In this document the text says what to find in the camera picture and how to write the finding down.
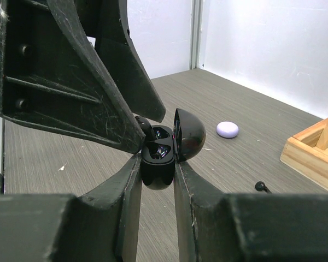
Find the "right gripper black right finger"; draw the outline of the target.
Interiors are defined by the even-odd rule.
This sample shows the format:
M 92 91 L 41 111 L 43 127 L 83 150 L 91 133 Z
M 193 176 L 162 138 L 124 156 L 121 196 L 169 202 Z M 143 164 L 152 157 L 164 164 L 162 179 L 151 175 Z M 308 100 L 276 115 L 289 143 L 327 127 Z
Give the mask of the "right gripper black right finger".
M 328 261 L 328 194 L 224 193 L 175 166 L 180 261 Z

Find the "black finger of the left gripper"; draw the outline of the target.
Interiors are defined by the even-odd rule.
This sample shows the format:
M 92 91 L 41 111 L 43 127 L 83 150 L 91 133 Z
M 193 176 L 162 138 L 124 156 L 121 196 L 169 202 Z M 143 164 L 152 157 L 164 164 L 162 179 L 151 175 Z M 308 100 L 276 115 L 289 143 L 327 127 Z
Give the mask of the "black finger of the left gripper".
M 131 111 L 162 122 L 166 108 L 131 39 L 127 1 L 75 1 L 80 22 Z

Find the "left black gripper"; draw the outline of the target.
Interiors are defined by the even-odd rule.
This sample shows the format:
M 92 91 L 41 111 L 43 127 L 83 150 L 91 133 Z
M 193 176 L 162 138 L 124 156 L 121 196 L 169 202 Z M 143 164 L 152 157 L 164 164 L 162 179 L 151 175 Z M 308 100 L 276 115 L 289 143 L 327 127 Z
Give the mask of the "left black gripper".
M 73 1 L 0 1 L 0 117 L 128 153 L 144 140 Z

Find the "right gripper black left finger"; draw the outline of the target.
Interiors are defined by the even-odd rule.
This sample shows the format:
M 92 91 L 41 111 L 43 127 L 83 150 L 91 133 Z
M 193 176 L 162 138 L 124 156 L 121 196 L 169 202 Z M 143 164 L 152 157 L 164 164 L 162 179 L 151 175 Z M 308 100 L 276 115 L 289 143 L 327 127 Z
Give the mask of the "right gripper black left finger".
M 82 196 L 0 194 L 0 261 L 135 261 L 140 155 Z

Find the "black round earbud case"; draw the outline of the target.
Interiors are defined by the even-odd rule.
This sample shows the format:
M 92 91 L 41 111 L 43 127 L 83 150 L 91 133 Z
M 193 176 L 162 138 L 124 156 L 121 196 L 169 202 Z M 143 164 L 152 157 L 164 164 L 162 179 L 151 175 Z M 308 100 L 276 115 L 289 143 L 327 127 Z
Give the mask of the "black round earbud case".
M 193 158 L 203 148 L 206 129 L 194 114 L 177 108 L 173 129 L 155 125 L 153 137 L 145 136 L 140 175 L 145 186 L 163 190 L 174 179 L 175 165 Z

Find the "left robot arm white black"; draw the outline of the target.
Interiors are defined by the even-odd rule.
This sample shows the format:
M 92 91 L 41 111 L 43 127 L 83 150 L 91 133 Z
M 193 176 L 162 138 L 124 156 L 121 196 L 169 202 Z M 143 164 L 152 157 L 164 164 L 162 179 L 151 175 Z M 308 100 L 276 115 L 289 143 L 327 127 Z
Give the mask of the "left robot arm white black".
M 165 114 L 126 1 L 0 1 L 0 193 L 4 121 L 135 154 Z

